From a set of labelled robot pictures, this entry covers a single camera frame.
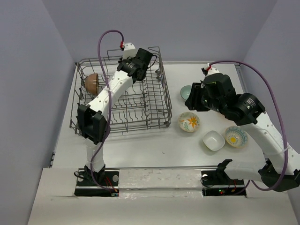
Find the dish rack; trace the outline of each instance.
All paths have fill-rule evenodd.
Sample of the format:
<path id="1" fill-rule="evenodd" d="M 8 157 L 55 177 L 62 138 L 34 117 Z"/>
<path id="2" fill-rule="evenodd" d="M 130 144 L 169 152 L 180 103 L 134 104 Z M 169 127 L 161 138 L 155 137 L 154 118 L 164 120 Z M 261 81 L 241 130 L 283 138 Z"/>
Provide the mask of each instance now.
<path id="1" fill-rule="evenodd" d="M 160 49 L 159 47 L 149 47 L 148 51 L 157 55 L 157 60 L 151 60 L 150 65 L 153 64 L 153 66 L 147 70 L 146 78 L 141 82 L 134 83 L 112 107 L 111 133 L 121 132 L 124 134 L 133 130 L 170 126 L 172 104 Z M 122 57 L 121 54 L 121 50 L 108 50 L 107 57 L 102 58 L 106 74 L 109 77 L 114 74 L 119 64 L 118 61 Z M 96 97 L 85 88 L 85 78 L 93 73 L 98 73 L 100 93 L 106 85 L 98 58 L 83 59 L 76 64 L 70 128 L 78 135 L 81 135 L 81 132 L 78 129 L 77 108 L 80 104 L 87 105 Z"/>

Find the green bowl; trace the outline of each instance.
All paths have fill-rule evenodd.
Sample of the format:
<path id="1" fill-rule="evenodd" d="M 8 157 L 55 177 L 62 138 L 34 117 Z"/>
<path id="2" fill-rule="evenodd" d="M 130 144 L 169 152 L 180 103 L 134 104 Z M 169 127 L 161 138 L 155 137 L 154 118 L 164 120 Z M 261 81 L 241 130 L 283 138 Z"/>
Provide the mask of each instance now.
<path id="1" fill-rule="evenodd" d="M 187 85 L 187 86 L 184 86 L 183 88 L 181 88 L 180 90 L 180 95 L 181 97 L 184 99 L 184 100 L 187 100 L 190 93 L 191 93 L 191 90 L 192 90 L 192 86 L 191 85 Z"/>

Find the bowl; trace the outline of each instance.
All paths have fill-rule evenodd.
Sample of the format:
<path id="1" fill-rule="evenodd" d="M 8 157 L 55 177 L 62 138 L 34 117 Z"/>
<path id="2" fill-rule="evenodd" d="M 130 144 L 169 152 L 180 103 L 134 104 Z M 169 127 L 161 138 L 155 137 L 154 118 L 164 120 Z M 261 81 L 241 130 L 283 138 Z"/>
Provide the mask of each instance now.
<path id="1" fill-rule="evenodd" d="M 237 126 L 227 128 L 225 136 L 227 143 L 235 148 L 243 148 L 248 142 L 247 133 Z"/>
<path id="2" fill-rule="evenodd" d="M 187 85 L 181 88 L 180 95 L 184 100 L 187 100 L 192 90 L 191 85 Z"/>
<path id="3" fill-rule="evenodd" d="M 181 129 L 186 132 L 195 132 L 200 127 L 199 117 L 192 112 L 184 112 L 178 118 Z"/>
<path id="4" fill-rule="evenodd" d="M 212 151 L 218 151 L 225 145 L 225 139 L 215 130 L 203 136 L 204 144 Z"/>
<path id="5" fill-rule="evenodd" d="M 85 88 L 92 95 L 98 95 L 98 74 L 91 74 L 85 79 Z"/>

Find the white table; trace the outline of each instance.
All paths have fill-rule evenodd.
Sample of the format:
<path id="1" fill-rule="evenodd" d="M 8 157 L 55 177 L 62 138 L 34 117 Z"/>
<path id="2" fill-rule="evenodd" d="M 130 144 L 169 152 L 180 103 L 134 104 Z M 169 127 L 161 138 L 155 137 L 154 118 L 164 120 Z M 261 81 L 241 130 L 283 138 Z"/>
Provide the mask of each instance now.
<path id="1" fill-rule="evenodd" d="M 108 138 L 104 151 L 107 167 L 208 166 L 217 165 L 226 158 L 248 162 L 264 160 L 262 151 L 252 138 L 241 150 L 227 144 L 217 152 L 207 149 L 202 142 L 206 132 L 216 130 L 223 133 L 226 127 L 233 125 L 215 112 L 197 112 L 201 128 L 196 133 L 181 131 L 177 118 L 187 108 L 179 91 L 182 86 L 203 79 L 203 65 L 165 64 L 164 67 L 173 106 L 170 127 L 145 131 L 139 135 L 128 133 Z M 231 77 L 237 93 L 241 93 L 235 66 L 216 67 Z M 202 197 L 199 182 L 201 170 L 194 169 L 121 169 L 119 186 L 123 190 L 120 191 L 120 197 L 73 196 L 76 184 L 73 172 L 84 166 L 86 152 L 84 139 L 69 128 L 71 95 L 55 149 L 53 167 L 43 170 L 29 225 L 297 224 L 286 192 L 261 192 L 250 185 L 247 189 L 248 198 Z M 155 179 L 156 182 L 153 182 L 154 175 L 160 176 Z M 182 178 L 189 182 L 182 183 Z M 132 185 L 150 189 L 127 192 L 126 188 Z"/>

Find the brown bowl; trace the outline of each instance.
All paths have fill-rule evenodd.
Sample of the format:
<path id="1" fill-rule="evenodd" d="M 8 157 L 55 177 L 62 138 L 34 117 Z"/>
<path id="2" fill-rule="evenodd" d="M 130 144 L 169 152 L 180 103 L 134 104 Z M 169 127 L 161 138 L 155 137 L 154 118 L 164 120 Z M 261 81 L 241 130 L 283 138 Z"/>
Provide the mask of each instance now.
<path id="1" fill-rule="evenodd" d="M 92 95 L 98 95 L 98 74 L 91 74 L 85 79 L 85 88 Z"/>

